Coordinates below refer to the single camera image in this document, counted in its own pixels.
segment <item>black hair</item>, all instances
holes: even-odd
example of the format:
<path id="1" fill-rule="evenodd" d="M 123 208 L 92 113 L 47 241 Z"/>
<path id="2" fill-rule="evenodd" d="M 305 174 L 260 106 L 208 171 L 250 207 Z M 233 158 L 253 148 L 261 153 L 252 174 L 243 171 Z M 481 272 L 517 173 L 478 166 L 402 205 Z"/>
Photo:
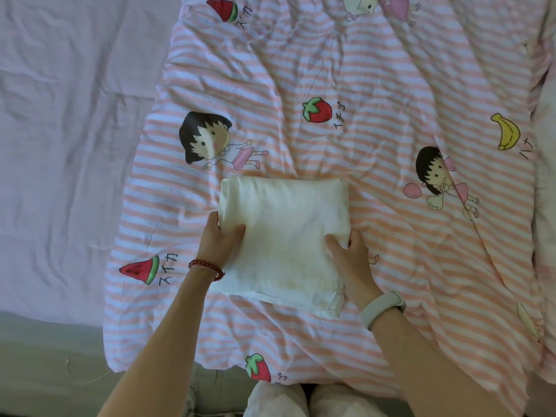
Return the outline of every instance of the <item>black hair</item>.
<path id="1" fill-rule="evenodd" d="M 439 148 L 437 148 L 436 146 L 425 146 L 419 151 L 419 153 L 417 154 L 417 160 L 415 161 L 415 170 L 417 171 L 417 176 L 423 183 L 427 185 L 427 189 L 429 189 L 430 192 L 435 196 L 440 195 L 441 191 L 428 183 L 427 175 L 431 171 L 433 161 L 438 158 L 442 159 Z"/>
<path id="2" fill-rule="evenodd" d="M 193 144 L 197 143 L 196 137 L 199 137 L 199 127 L 207 128 L 207 125 L 217 125 L 222 123 L 228 129 L 232 127 L 232 123 L 226 117 L 218 114 L 198 113 L 191 111 L 185 116 L 184 123 L 180 127 L 180 142 L 185 149 L 185 162 L 191 165 L 193 162 L 204 160 L 198 153 L 193 152 Z"/>

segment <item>cartoon girl's face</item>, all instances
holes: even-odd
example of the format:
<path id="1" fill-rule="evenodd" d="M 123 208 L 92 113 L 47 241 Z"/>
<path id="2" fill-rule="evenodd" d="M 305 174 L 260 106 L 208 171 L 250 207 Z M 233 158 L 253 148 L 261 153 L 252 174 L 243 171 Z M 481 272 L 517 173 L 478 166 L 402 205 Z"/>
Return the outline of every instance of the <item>cartoon girl's face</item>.
<path id="1" fill-rule="evenodd" d="M 452 186 L 454 184 L 442 158 L 435 158 L 430 163 L 427 183 L 439 190 L 441 190 L 443 183 L 446 184 L 446 186 Z"/>
<path id="2" fill-rule="evenodd" d="M 192 150 L 206 160 L 212 160 L 230 144 L 230 133 L 221 122 L 214 126 L 208 123 L 205 125 L 206 128 L 198 128 L 200 136 L 195 137 L 196 143 Z"/>
<path id="3" fill-rule="evenodd" d="M 346 12 L 351 13 L 353 16 L 360 14 L 373 14 L 379 0 L 344 0 L 344 8 Z"/>

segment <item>person's left hand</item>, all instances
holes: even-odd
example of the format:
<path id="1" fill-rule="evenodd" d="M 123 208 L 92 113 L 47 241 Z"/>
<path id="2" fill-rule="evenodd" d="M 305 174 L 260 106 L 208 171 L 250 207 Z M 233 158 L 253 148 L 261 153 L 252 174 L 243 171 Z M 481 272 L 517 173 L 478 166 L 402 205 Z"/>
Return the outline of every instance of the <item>person's left hand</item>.
<path id="1" fill-rule="evenodd" d="M 218 225 L 218 212 L 211 212 L 208 218 L 196 259 L 206 260 L 222 269 L 228 263 L 236 246 L 241 243 L 245 225 L 237 225 L 227 236 L 224 236 Z"/>

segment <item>forearm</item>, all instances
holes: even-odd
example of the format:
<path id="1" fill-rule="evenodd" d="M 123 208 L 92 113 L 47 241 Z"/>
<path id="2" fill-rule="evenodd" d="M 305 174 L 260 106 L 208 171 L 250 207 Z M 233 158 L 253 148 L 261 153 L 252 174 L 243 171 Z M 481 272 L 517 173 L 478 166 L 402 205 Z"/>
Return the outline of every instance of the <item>forearm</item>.
<path id="1" fill-rule="evenodd" d="M 99 417 L 179 417 L 184 412 L 212 271 L 194 268 Z"/>
<path id="2" fill-rule="evenodd" d="M 397 308 L 380 315 L 372 333 L 415 417 L 511 417 Z"/>

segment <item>watermelon slice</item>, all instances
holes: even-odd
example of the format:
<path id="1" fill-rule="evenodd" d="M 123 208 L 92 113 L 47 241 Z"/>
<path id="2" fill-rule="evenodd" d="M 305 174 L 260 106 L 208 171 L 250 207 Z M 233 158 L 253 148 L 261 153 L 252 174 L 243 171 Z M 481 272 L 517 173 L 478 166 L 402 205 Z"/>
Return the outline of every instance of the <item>watermelon slice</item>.
<path id="1" fill-rule="evenodd" d="M 160 259 L 158 256 L 154 256 L 149 260 L 123 266 L 120 268 L 120 273 L 149 285 L 155 279 L 159 264 Z"/>
<path id="2" fill-rule="evenodd" d="M 237 4 L 230 0 L 207 0 L 222 21 L 233 23 L 237 18 Z"/>

